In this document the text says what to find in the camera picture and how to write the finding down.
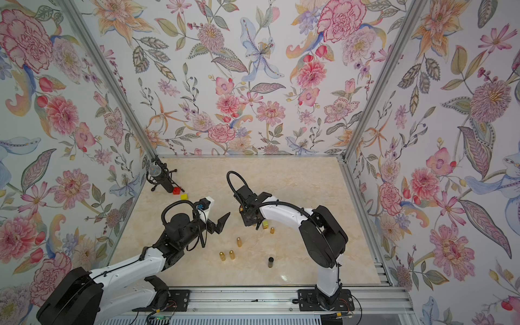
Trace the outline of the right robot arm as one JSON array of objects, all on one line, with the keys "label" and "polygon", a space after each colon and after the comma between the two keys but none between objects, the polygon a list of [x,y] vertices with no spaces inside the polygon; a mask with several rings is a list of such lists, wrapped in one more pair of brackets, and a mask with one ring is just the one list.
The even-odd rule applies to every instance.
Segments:
[{"label": "right robot arm", "polygon": [[318,266],[315,301],[319,308],[332,310],[341,300],[339,258],[348,243],[347,234],[333,214],[322,205],[306,209],[267,192],[256,194],[235,171],[227,172],[226,181],[239,203],[239,213],[246,227],[260,227],[265,221],[275,221],[299,231],[308,255]]}]

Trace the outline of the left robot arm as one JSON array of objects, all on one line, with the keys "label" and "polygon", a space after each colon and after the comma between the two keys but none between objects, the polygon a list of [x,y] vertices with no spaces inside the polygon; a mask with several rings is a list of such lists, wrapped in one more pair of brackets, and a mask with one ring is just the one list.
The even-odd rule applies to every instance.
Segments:
[{"label": "left robot arm", "polygon": [[191,242],[205,246],[207,234],[221,234],[230,216],[209,219],[213,199],[187,200],[191,213],[167,213],[182,201],[171,203],[161,213],[164,230],[141,253],[105,268],[71,270],[37,312],[40,324],[100,324],[139,308],[162,310],[171,300],[169,286],[158,274],[175,265]]}]

